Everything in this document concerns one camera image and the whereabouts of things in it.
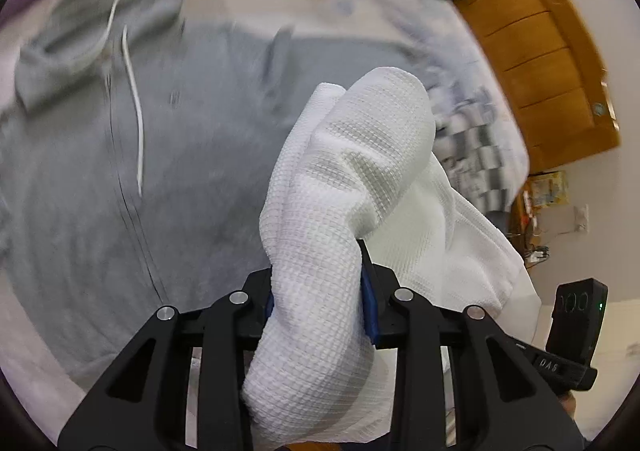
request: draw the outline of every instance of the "electrical outlet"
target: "electrical outlet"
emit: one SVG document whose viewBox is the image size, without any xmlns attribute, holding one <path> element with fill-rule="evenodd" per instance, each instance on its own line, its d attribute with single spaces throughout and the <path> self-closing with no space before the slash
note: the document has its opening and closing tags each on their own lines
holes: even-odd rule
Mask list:
<svg viewBox="0 0 640 451">
<path fill-rule="evenodd" d="M 589 205 L 574 206 L 575 230 L 579 233 L 589 232 Z"/>
</svg>

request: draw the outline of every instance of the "black gripper frame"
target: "black gripper frame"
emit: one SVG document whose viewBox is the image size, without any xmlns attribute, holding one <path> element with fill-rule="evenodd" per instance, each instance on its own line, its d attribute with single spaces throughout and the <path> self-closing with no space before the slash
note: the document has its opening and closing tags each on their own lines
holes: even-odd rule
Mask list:
<svg viewBox="0 0 640 451">
<path fill-rule="evenodd" d="M 378 349 L 398 348 L 390 451 L 446 448 L 441 346 L 449 347 L 456 410 L 457 443 L 449 450 L 583 449 L 550 386 L 589 389 L 590 368 L 510 338 L 489 315 L 473 319 L 472 307 L 437 308 L 415 292 L 399 300 L 394 272 L 373 265 L 360 246 L 367 334 Z M 186 401 L 192 350 L 201 347 L 198 449 L 252 451 L 242 352 L 255 350 L 273 307 L 271 269 L 250 274 L 242 291 L 244 303 L 236 291 L 206 309 L 154 313 L 87 393 L 58 448 L 193 450 L 184 443 Z M 478 307 L 473 312 L 479 317 Z"/>
</svg>

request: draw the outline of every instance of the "blue gripper pad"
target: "blue gripper pad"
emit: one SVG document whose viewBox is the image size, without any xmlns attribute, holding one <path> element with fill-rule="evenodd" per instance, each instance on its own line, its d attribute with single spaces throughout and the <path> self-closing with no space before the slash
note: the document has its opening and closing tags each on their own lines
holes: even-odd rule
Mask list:
<svg viewBox="0 0 640 451">
<path fill-rule="evenodd" d="M 266 314 L 267 314 L 267 319 L 269 319 L 271 317 L 271 312 L 273 312 L 273 293 L 269 293 L 269 298 L 267 299 L 267 305 L 266 305 Z"/>
<path fill-rule="evenodd" d="M 373 293 L 373 285 L 369 279 L 367 270 L 362 266 L 360 271 L 360 293 L 362 294 L 362 311 L 364 313 L 364 331 L 369 336 L 372 345 L 376 345 L 380 339 L 380 326 L 378 325 L 378 302 Z"/>
</svg>

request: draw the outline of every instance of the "white fabric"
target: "white fabric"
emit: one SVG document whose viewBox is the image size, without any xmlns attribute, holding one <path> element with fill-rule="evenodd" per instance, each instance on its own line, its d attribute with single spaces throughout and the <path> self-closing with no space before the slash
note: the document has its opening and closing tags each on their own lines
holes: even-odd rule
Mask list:
<svg viewBox="0 0 640 451">
<path fill-rule="evenodd" d="M 278 158 L 260 217 L 274 309 L 244 383 L 254 436 L 367 441 L 389 429 L 392 367 L 362 326 L 365 238 L 376 263 L 433 303 L 497 315 L 522 260 L 431 154 L 420 81 L 377 68 L 321 84 Z"/>
</svg>

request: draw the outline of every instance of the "metal screw head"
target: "metal screw head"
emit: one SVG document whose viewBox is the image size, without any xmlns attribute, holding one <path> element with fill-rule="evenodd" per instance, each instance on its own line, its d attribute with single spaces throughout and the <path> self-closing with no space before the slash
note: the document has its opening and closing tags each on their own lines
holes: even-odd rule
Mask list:
<svg viewBox="0 0 640 451">
<path fill-rule="evenodd" d="M 163 306 L 156 312 L 156 317 L 161 321 L 168 321 L 175 315 L 175 310 L 170 306 Z"/>
<path fill-rule="evenodd" d="M 599 102 L 596 102 L 593 105 L 593 113 L 596 114 L 596 116 L 603 116 L 605 112 L 605 107 L 604 104 L 601 104 Z"/>
<path fill-rule="evenodd" d="M 233 294 L 229 296 L 229 301 L 234 305 L 241 305 L 246 303 L 249 300 L 249 296 L 246 292 L 242 292 L 242 290 L 236 290 Z"/>
<path fill-rule="evenodd" d="M 479 321 L 481 319 L 484 319 L 484 309 L 482 307 L 473 305 L 466 309 L 466 315 L 471 317 L 471 319 Z"/>
<path fill-rule="evenodd" d="M 408 288 L 397 288 L 394 296 L 398 301 L 411 301 L 414 298 L 414 293 Z"/>
</svg>

